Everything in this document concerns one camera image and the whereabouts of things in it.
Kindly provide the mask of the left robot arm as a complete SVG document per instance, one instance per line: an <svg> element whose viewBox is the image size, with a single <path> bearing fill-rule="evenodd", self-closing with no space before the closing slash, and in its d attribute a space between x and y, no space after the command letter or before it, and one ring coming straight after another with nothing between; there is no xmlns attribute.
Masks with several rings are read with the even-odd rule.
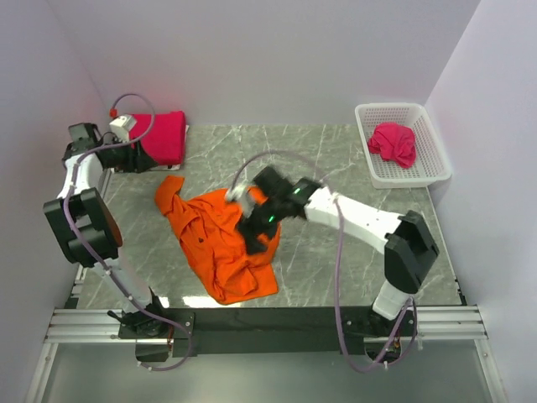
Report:
<svg viewBox="0 0 537 403"><path fill-rule="evenodd" d="M69 127L71 142L62 159L65 182L43 206L44 215L67 260L93 270L123 305L110 316L138 336L157 337L168 324L164 308L135 273L122 252L120 229L102 199L100 180L107 170L142 173L156 167L141 144L122 147L117 136L101 137L93 123Z"/></svg>

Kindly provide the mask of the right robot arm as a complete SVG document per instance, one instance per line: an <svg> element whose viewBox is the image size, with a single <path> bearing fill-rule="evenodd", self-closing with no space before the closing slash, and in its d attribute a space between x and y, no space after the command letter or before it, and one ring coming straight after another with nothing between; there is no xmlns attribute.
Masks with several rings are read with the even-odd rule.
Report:
<svg viewBox="0 0 537 403"><path fill-rule="evenodd" d="M331 191L328 186L303 177L295 183L267 166L253 179L265 196L255 201L245 185L227 190L227 202L240 206L236 226L248 254L266 251L261 236L274 238L278 224L288 217L342 231L376 249L384 257L384 283L372 310L393 320L404 303L417 294L440 250L425 219L417 212L386 212Z"/></svg>

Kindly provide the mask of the orange t shirt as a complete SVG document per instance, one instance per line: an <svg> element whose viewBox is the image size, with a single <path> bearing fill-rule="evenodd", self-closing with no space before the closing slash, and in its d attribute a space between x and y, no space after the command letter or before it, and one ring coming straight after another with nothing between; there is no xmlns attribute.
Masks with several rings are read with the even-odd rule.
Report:
<svg viewBox="0 0 537 403"><path fill-rule="evenodd" d="M272 261L281 227L276 227L273 238L259 236L267 250L250 255L236 230L242 214L240 206L225 201L224 189L185 200L180 196L184 181L181 176L166 176L154 200L207 293L222 305L278 293Z"/></svg>

